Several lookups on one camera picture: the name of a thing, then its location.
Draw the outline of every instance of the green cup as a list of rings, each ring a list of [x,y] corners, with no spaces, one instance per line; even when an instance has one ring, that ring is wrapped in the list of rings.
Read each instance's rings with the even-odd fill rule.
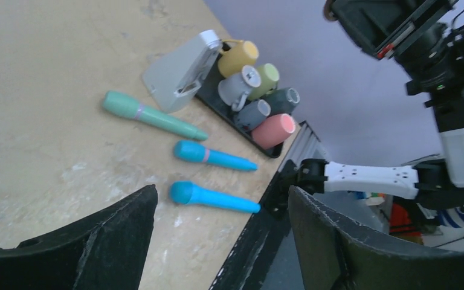
[[[260,86],[254,88],[248,95],[249,101],[257,100],[265,95],[268,91],[276,89],[280,80],[280,74],[277,68],[271,63],[258,66],[257,71],[260,74]]]

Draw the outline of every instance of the black tray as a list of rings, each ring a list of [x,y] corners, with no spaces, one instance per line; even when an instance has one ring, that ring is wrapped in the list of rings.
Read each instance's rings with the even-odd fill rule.
[[[237,127],[234,124],[232,119],[234,112],[232,109],[225,104],[218,95],[218,83],[225,79],[218,71],[218,59],[221,57],[218,56],[216,62],[214,63],[209,75],[205,79],[204,83],[200,90],[196,93],[196,98],[202,101],[205,105],[211,108],[216,114],[218,114],[223,120],[225,120],[230,126],[232,126],[236,131],[238,131],[243,137],[245,137],[251,144],[255,145],[262,153],[271,158],[278,158],[282,154],[283,142],[276,145],[273,148],[264,149],[260,147],[253,139],[249,132],[244,131],[242,128]]]

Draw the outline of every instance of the pink ring on microphone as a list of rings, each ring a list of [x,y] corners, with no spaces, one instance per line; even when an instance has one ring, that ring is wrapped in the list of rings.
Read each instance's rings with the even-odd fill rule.
[[[202,162],[207,162],[207,160],[209,160],[210,155],[211,155],[211,150],[209,150],[208,148],[205,148],[205,155],[204,155],[204,159],[202,160]]]
[[[140,115],[143,112],[144,108],[145,108],[145,106],[143,104],[139,105],[138,110],[136,111],[136,116],[134,116],[134,120],[139,120],[140,119]]]

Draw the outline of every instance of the cup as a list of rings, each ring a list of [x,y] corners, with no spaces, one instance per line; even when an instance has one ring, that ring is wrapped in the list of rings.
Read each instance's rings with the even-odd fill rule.
[[[245,106],[248,95],[260,86],[259,72],[251,65],[243,66],[241,72],[222,80],[217,84],[217,92],[221,100],[239,112]]]
[[[257,71],[260,74],[260,86],[253,89],[251,94],[248,96],[248,100],[253,101],[272,89],[276,89],[277,84],[280,80],[280,74],[277,68],[271,63],[266,63],[257,67]]]
[[[256,100],[245,106],[233,119],[237,127],[249,132],[258,127],[271,113],[269,104],[264,100]]]
[[[263,97],[271,107],[271,115],[290,114],[300,103],[300,94],[293,88],[269,91]]]
[[[224,39],[225,42],[235,42],[236,45],[228,51],[220,50],[222,57],[217,62],[217,69],[224,77],[241,72],[243,66],[253,66],[259,58],[259,50],[248,40]]]
[[[294,131],[296,122],[291,115],[279,114],[267,118],[251,131],[251,136],[260,147],[269,149],[284,142]]]

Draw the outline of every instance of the microphone handle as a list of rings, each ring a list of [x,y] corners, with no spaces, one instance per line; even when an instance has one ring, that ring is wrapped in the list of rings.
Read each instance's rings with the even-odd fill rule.
[[[238,198],[237,196],[226,195],[221,192],[215,192],[214,190],[198,187],[193,194],[191,203],[243,211],[246,213],[258,213],[260,211],[260,205],[256,202]]]
[[[235,170],[241,171],[255,171],[257,170],[257,164],[251,162],[248,159],[241,158],[238,156],[230,155],[220,151],[209,150],[209,157],[207,163],[218,166],[224,166]]]
[[[143,104],[139,105],[138,113],[134,119],[186,138],[201,141],[207,139],[207,134],[196,126]]]

